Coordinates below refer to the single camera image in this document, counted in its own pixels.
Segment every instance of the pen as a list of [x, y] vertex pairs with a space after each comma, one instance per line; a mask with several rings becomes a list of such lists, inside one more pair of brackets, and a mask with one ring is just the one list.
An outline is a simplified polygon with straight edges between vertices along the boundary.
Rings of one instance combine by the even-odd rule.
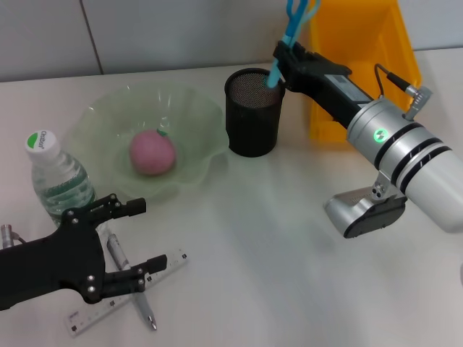
[[[119, 270], [130, 269], [129, 261], [122, 251], [119, 240], [117, 239], [116, 235], [114, 235], [109, 229], [106, 247], [108, 247], [109, 253], [111, 254]], [[138, 312], [141, 314], [143, 321], [146, 322], [150, 329], [157, 330], [158, 327], [156, 326], [156, 320], [154, 319], [153, 311], [151, 310], [148, 300], [146, 299], [145, 293], [135, 293], [133, 294], [133, 298], [135, 301], [135, 306], [138, 308]]]

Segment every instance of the white table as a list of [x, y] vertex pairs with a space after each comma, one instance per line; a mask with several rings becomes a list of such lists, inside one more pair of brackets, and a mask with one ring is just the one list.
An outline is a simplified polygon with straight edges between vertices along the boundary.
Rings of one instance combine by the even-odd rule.
[[[435, 93], [419, 120], [463, 155], [463, 49], [417, 57]], [[225, 80], [239, 68], [1, 84], [0, 223], [11, 223], [27, 240], [53, 231], [22, 149], [33, 130], [62, 137], [95, 99], [149, 79], [195, 84], [224, 106]], [[133, 263], [177, 247], [190, 256], [186, 267], [147, 292], [158, 332], [149, 332], [127, 305], [71, 339], [63, 318], [82, 299], [63, 290], [0, 312], [0, 344], [463, 346], [463, 235], [445, 234], [408, 202], [387, 229], [343, 239], [322, 204], [367, 186], [376, 173], [354, 152], [310, 149], [304, 118], [303, 97], [287, 93], [271, 154], [249, 159], [228, 151], [213, 160], [199, 186], [116, 224]]]

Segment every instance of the plastic bottle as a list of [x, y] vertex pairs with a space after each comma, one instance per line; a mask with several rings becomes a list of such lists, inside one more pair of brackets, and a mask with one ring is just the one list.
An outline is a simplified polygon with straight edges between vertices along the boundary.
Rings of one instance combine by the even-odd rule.
[[31, 134], [25, 143], [33, 163], [35, 193], [56, 226], [61, 214], [71, 207], [83, 207], [95, 200], [95, 190], [79, 161], [61, 150], [55, 135], [48, 130]]

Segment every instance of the green glass bowl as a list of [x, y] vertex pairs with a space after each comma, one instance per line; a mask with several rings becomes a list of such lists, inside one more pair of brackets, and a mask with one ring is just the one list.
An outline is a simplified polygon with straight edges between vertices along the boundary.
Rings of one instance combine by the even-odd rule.
[[[176, 149], [175, 166], [163, 175], [140, 175], [130, 163], [129, 144], [146, 129], [166, 132]], [[163, 81], [128, 85], [103, 96], [63, 141], [98, 194], [118, 191], [145, 198], [168, 185], [199, 183], [211, 158], [228, 146], [221, 107], [194, 88]]]

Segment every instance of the pen holder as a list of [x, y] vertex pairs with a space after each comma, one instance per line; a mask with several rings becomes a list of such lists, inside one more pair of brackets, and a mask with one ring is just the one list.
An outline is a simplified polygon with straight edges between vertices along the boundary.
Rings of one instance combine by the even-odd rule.
[[260, 157], [276, 145], [285, 88], [279, 80], [269, 89], [265, 69], [243, 69], [225, 83], [226, 132], [230, 149], [245, 157]]

